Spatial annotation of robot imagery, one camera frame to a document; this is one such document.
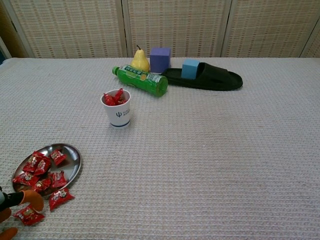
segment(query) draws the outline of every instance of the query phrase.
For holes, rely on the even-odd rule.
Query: foam block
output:
[[[181,77],[184,79],[196,79],[199,61],[186,59],[182,65]]]
[[[170,68],[171,49],[169,47],[154,47],[150,52],[150,72],[163,73]]]

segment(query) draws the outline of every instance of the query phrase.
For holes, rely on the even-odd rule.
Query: orange toy foot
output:
[[[6,208],[3,211],[0,211],[0,223],[2,223],[4,220],[8,219],[11,216],[11,209]]]
[[[38,212],[44,209],[44,200],[42,196],[34,190],[24,190],[24,197],[19,205],[30,203],[31,206]]]
[[[11,227],[0,233],[0,240],[11,240],[18,232],[16,227]]]

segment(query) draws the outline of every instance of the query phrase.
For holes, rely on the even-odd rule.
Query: black slipper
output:
[[[181,78],[181,72],[181,68],[168,68],[161,75],[168,79],[170,85],[193,89],[230,91],[243,85],[238,74],[205,62],[199,63],[195,79]]]

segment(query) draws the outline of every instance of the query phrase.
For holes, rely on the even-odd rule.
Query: beige screen panel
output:
[[[124,29],[121,29],[123,21],[119,21],[116,1],[10,2],[36,58],[101,58],[127,55]]]
[[[234,0],[222,56],[299,57],[319,9],[319,0]]]
[[[320,58],[320,20],[314,28],[307,45],[305,46],[302,57]]]
[[[173,57],[219,57],[228,19],[228,0],[122,1],[128,54],[139,45],[171,48]]]

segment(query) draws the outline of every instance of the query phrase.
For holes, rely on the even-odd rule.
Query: bottle label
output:
[[[125,74],[127,75],[128,78],[131,78],[131,79],[137,78],[137,79],[140,79],[141,81],[149,80],[149,81],[158,83],[162,77],[161,75],[151,74],[151,73],[137,70],[128,65],[121,67],[121,69],[126,71]]]

